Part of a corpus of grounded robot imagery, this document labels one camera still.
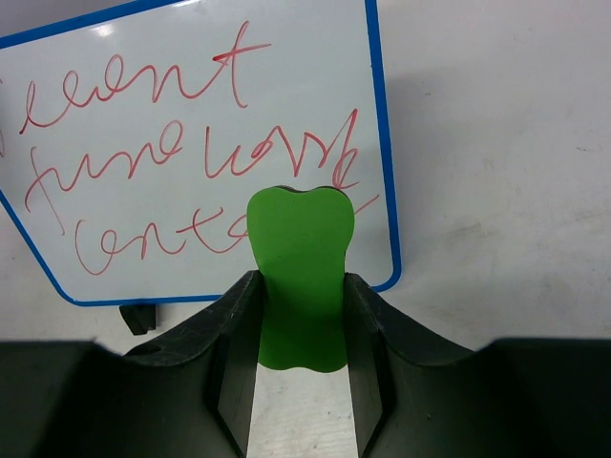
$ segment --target black bracket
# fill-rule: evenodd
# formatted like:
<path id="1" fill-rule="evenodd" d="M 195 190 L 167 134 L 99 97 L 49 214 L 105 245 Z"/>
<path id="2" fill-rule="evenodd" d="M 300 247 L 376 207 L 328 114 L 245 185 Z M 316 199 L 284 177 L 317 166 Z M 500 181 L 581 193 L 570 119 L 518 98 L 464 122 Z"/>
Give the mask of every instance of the black bracket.
<path id="1" fill-rule="evenodd" d="M 122 357 L 94 343 L 0 343 L 0 456 L 245 456 L 264 298 L 249 272 Z M 611 456 L 610 340 L 471 351 L 351 274 L 344 311 L 360 457 Z"/>
<path id="2" fill-rule="evenodd" d="M 142 336 L 157 328 L 158 307 L 155 304 L 120 305 L 118 311 L 135 336 Z"/>

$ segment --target white wall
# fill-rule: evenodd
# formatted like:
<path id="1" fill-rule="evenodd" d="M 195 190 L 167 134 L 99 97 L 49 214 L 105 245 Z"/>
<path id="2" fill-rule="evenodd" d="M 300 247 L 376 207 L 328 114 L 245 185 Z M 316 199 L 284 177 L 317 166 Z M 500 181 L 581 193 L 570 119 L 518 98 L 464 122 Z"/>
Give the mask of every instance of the white wall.
<path id="1" fill-rule="evenodd" d="M 114 3 L 0 0 L 0 33 Z M 611 3 L 378 3 L 405 264 L 385 297 L 473 348 L 611 335 Z M 4 214 L 0 235 L 1 339 L 150 338 L 61 301 Z M 161 330 L 201 307 L 164 307 Z M 354 456 L 345 371 L 257 389 L 250 456 Z"/>

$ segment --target whiteboard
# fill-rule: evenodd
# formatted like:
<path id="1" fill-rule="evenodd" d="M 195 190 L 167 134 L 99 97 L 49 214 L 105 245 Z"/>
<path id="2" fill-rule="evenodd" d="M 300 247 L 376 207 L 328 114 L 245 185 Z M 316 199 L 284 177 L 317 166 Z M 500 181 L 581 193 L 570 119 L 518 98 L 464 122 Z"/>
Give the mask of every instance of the whiteboard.
<path id="1" fill-rule="evenodd" d="M 374 1 L 140 1 L 0 39 L 0 189 L 78 305 L 214 300 L 260 189 L 333 185 L 347 270 L 400 277 Z"/>

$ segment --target green foam piece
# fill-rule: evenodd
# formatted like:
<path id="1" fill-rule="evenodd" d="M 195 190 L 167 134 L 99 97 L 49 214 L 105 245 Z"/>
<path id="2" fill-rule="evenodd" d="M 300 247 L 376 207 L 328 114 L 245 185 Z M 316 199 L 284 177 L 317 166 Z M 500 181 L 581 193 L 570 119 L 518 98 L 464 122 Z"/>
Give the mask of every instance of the green foam piece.
<path id="1" fill-rule="evenodd" d="M 248 237 L 267 300 L 259 363 L 333 372 L 347 363 L 342 309 L 349 198 L 331 187 L 263 189 L 248 202 Z"/>

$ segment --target red handwriting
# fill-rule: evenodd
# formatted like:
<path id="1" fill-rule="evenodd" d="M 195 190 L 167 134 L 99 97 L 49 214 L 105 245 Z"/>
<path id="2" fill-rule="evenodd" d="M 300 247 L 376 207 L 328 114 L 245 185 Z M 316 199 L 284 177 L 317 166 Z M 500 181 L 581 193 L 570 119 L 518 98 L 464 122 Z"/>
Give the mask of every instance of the red handwriting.
<path id="1" fill-rule="evenodd" d="M 238 155 L 240 154 L 240 151 L 242 149 L 242 145 L 238 145 L 233 150 L 233 153 L 229 155 L 227 160 L 222 164 L 222 166 L 216 172 L 210 171 L 210 165 L 209 165 L 210 127 L 207 126 L 205 130 L 205 143 L 204 143 L 204 149 L 203 149 L 203 171 L 208 178 L 216 178 L 223 172 L 223 170 L 229 167 L 229 173 L 231 173 L 231 175 L 233 175 L 234 177 L 242 176 L 248 173 L 250 170 L 252 170 L 271 151 L 271 149 L 274 146 L 274 142 L 272 138 L 274 137 L 274 135 L 278 135 L 280 137 L 280 140 L 286 147 L 288 156 L 290 157 L 290 161 L 293 167 L 293 176 L 298 177 L 301 171 L 301 168 L 302 168 L 302 164 L 304 162 L 304 156 L 306 153 L 308 142 L 314 141 L 321 149 L 322 158 L 318 163 L 318 168 L 320 169 L 326 165 L 327 159 L 329 157 L 331 150 L 335 146 L 335 143 L 339 139 L 342 132 L 348 126 L 346 137 L 344 139 L 342 153 L 333 169 L 331 182 L 333 186 L 338 189 L 344 190 L 344 189 L 351 188 L 352 186 L 357 185 L 358 181 L 350 183 L 350 184 L 344 184 L 344 181 L 346 179 L 346 175 L 348 174 L 350 167 L 352 166 L 352 163 L 358 156 L 357 148 L 348 147 L 350 143 L 350 138 L 352 136 L 352 131 L 354 130 L 354 126 L 356 124 L 357 116 L 358 116 L 358 110 L 357 109 L 352 110 L 352 112 L 348 116 L 348 119 L 346 120 L 346 122 L 344 123 L 340 131 L 331 140 L 328 146 L 326 146 L 325 143 L 315 134 L 310 133 L 310 132 L 304 132 L 302 149 L 301 149 L 299 156 L 295 155 L 293 147 L 291 146 L 290 142 L 288 141 L 288 138 L 286 137 L 286 134 L 284 133 L 284 129 L 281 126 L 275 126 L 269 132 L 267 137 L 261 143 L 258 143 L 257 146 L 255 146 L 252 153 L 250 154 L 250 158 L 252 159 L 252 161 L 247 166 L 245 166 L 241 170 L 238 170 L 238 168 L 236 167 L 236 161 L 238 160 Z"/>
<path id="2" fill-rule="evenodd" d="M 374 198 L 368 200 L 365 204 L 358 207 L 357 210 L 355 210 L 354 215 L 357 215 L 358 213 L 362 212 L 365 208 L 369 207 L 379 197 L 380 197 L 379 195 L 376 195 Z M 221 207 L 219 211 L 215 213 L 214 215 L 207 217 L 205 219 L 199 219 L 198 216 L 200 214 L 200 208 L 198 208 L 196 209 L 195 212 L 193 212 L 193 216 L 191 217 L 191 223 L 175 231 L 175 234 L 181 235 L 181 234 L 187 234 L 189 232 L 192 232 L 193 235 L 195 235 L 196 240 L 206 250 L 210 251 L 211 253 L 214 253 L 217 255 L 228 253 L 229 251 L 233 250 L 243 239 L 246 239 L 248 237 L 248 233 L 246 232 L 245 229 L 242 232 L 238 232 L 238 233 L 234 232 L 236 231 L 236 227 L 242 221 L 246 219 L 246 215 L 242 215 L 241 217 L 239 217 L 238 219 L 236 219 L 235 221 L 231 223 L 231 225 L 225 232 L 225 235 L 228 236 L 230 239 L 234 239 L 234 240 L 229 245 L 223 248 L 215 248 L 210 243 L 210 241 L 204 238 L 204 236 L 200 232 L 200 229 L 204 224 L 214 221 L 215 219 L 219 218 L 223 213 L 224 213 L 224 209 Z M 144 260 L 146 258 L 147 250 L 149 247 L 149 234 L 150 233 L 154 234 L 155 242 L 157 243 L 157 246 L 161 250 L 161 252 L 165 253 L 168 256 L 175 256 L 175 255 L 180 254 L 187 245 L 187 238 L 183 238 L 179 242 L 175 242 L 174 248 L 168 248 L 166 244 L 161 241 L 161 236 L 159 234 L 158 227 L 154 222 L 150 222 L 149 224 L 147 224 L 141 236 L 135 236 L 120 246 L 117 246 L 118 245 L 117 231 L 114 229 L 108 229 L 102 233 L 102 236 L 99 242 L 100 251 L 107 258 L 104 261 L 104 263 L 101 265 L 101 267 L 98 267 L 96 270 L 94 270 L 93 267 L 88 265 L 85 262 L 85 260 L 83 260 L 83 257 L 82 257 L 82 254 L 79 248 L 78 234 L 81 231 L 81 227 L 85 222 L 86 222 L 85 219 L 80 219 L 76 223 L 76 227 L 74 228 L 74 251 L 76 252 L 78 261 L 80 262 L 83 269 L 85 269 L 87 273 L 94 275 L 94 276 L 99 276 L 99 275 L 102 275 L 104 272 L 106 272 L 108 268 L 111 266 L 111 263 L 116 255 L 123 253 L 125 250 L 127 250 L 127 248 L 129 248 L 131 245 L 137 242 L 140 243 L 140 260 Z"/>
<path id="3" fill-rule="evenodd" d="M 167 148 L 168 145 L 166 144 L 166 136 L 168 135 L 170 130 L 172 130 L 173 127 L 177 127 L 178 128 L 178 134 L 176 136 L 176 140 L 174 141 L 174 143 L 172 143 L 170 148 Z M 62 235 L 64 235 L 66 233 L 66 230 L 64 228 L 64 224 L 63 224 L 61 218 L 59 217 L 59 215 L 57 214 L 57 211 L 55 210 L 55 206 L 53 205 L 53 202 L 51 201 L 51 199 L 49 197 L 49 194 L 47 193 L 47 188 L 43 184 L 43 181 L 42 181 L 43 178 L 45 178 L 49 174 L 53 174 L 54 178 L 55 178 L 55 181 L 57 182 L 57 185 L 59 186 L 59 189 L 61 189 L 65 193 L 67 193 L 67 192 L 72 191 L 72 189 L 76 186 L 77 182 L 81 178 L 81 175 L 82 175 L 83 171 L 86 171 L 87 175 L 91 179 L 98 179 L 102 175 L 104 175 L 106 170 L 109 168 L 109 166 L 116 159 L 118 159 L 119 157 L 125 157 L 127 159 L 127 161 L 128 161 L 128 164 L 129 164 L 128 169 L 127 169 L 128 170 L 128 172 L 127 172 L 127 179 L 132 179 L 132 177 L 136 173 L 137 166 L 140 163 L 140 160 L 142 159 L 142 157 L 144 156 L 145 153 L 148 152 L 148 154 L 151 157 L 151 159 L 153 160 L 153 162 L 156 163 L 157 165 L 165 164 L 168 160 L 170 160 L 170 158 L 172 156 L 175 156 L 178 153 L 180 153 L 180 151 L 182 151 L 182 146 L 180 146 L 180 144 L 182 142 L 183 134 L 184 134 L 184 127 L 183 127 L 182 123 L 179 120 L 174 119 L 174 120 L 170 121 L 168 124 L 166 124 L 166 126 L 163 128 L 163 131 L 161 132 L 161 136 L 159 137 L 158 149 L 161 152 L 161 155 L 162 155 L 161 158 L 157 158 L 155 156 L 154 149 L 153 149 L 153 144 L 150 141 L 148 141 L 148 142 L 146 142 L 144 144 L 144 146 L 142 146 L 142 148 L 140 148 L 140 151 L 138 152 L 136 157 L 132 157 L 132 155 L 130 155 L 126 151 L 119 151 L 119 152 L 113 154 L 102 165 L 102 167 L 97 172 L 94 172 L 92 170 L 91 157 L 90 157 L 90 155 L 88 153 L 88 154 L 86 154 L 81 159 L 80 165 L 78 166 L 78 169 L 76 170 L 76 173 L 74 174 L 74 178 L 68 184 L 63 184 L 62 183 L 62 180 L 60 178 L 59 172 L 57 171 L 57 169 L 55 167 L 49 167 L 42 174 L 38 173 L 38 168 L 36 167 L 36 162 L 34 160 L 34 152 L 36 151 L 36 148 L 33 147 L 30 150 L 30 160 L 32 161 L 32 168 L 34 170 L 34 174 L 36 176 L 36 179 L 33 181 L 33 183 L 28 188 L 28 191 L 26 192 L 26 196 L 25 196 L 25 199 L 24 199 L 26 210 L 28 210 L 28 212 L 30 212 L 30 213 L 32 212 L 32 210 L 30 208 L 30 197 L 32 195 L 32 192 L 36 189 L 36 187 L 39 187 L 42 190 L 42 192 L 43 192 L 43 194 L 45 196 L 45 199 L 47 200 L 47 202 L 51 206 L 51 208 L 53 210 L 53 214 L 55 215 L 55 218 L 57 219 L 57 222 L 59 223 L 59 226 L 61 227 Z"/>
<path id="4" fill-rule="evenodd" d="M 106 65 L 106 71 L 104 72 L 104 86 L 105 86 L 104 92 L 108 92 L 107 94 L 102 94 L 100 92 L 99 86 L 95 86 L 94 89 L 90 92 L 90 94 L 85 99 L 81 101 L 76 101 L 75 98 L 76 98 L 76 93 L 78 91 L 79 76 L 75 70 L 70 70 L 64 76 L 64 81 L 62 84 L 63 95 L 67 102 L 66 106 L 55 118 L 43 122 L 43 121 L 34 120 L 34 118 L 32 117 L 34 101 L 36 99 L 36 83 L 31 81 L 28 87 L 28 95 L 26 97 L 26 119 L 23 123 L 21 130 L 19 131 L 19 134 L 24 134 L 30 124 L 35 127 L 39 127 L 39 128 L 48 128 L 48 127 L 53 126 L 54 124 L 58 123 L 61 119 L 63 119 L 63 117 L 68 113 L 71 107 L 85 108 L 89 106 L 94 100 L 98 100 L 100 102 L 107 102 L 110 99 L 112 99 L 115 96 L 115 94 L 120 94 L 128 90 L 130 86 L 132 86 L 145 73 L 150 73 L 153 77 L 153 90 L 151 92 L 151 101 L 153 103 L 157 103 L 157 101 L 161 97 L 161 94 L 163 93 L 163 89 L 165 87 L 166 82 L 168 81 L 168 78 L 173 73 L 176 74 L 176 80 L 177 80 L 177 85 L 178 85 L 180 95 L 184 97 L 185 99 L 194 100 L 202 96 L 210 88 L 210 86 L 212 86 L 212 84 L 219 77 L 219 75 L 223 72 L 223 70 L 226 67 L 230 66 L 231 67 L 231 86 L 232 86 L 232 91 L 233 91 L 235 102 L 240 108 L 246 108 L 247 105 L 241 102 L 238 96 L 237 78 L 236 78 L 237 56 L 245 52 L 253 52 L 253 51 L 260 50 L 262 48 L 267 48 L 271 46 L 270 43 L 264 43 L 260 45 L 241 47 L 240 43 L 243 39 L 244 34 L 246 33 L 246 30 L 248 29 L 248 25 L 249 25 L 248 21 L 245 21 L 242 24 L 236 36 L 234 45 L 229 52 L 224 52 L 212 58 L 213 61 L 221 65 L 217 68 L 217 71 L 212 75 L 212 77 L 208 80 L 208 82 L 203 85 L 203 87 L 201 87 L 200 89 L 192 93 L 187 92 L 184 89 L 184 85 L 182 82 L 182 70 L 180 69 L 180 66 L 177 64 L 172 65 L 165 72 L 160 83 L 158 82 L 158 69 L 157 67 L 155 67 L 152 64 L 145 65 L 140 70 L 138 70 L 134 76 L 129 78 L 127 82 L 123 82 L 124 81 L 123 76 L 124 76 L 124 70 L 125 70 L 124 69 L 125 61 L 120 54 L 115 54 L 108 61 L 108 64 Z M 118 72 L 118 75 L 115 80 L 112 80 L 111 78 L 112 71 Z"/>

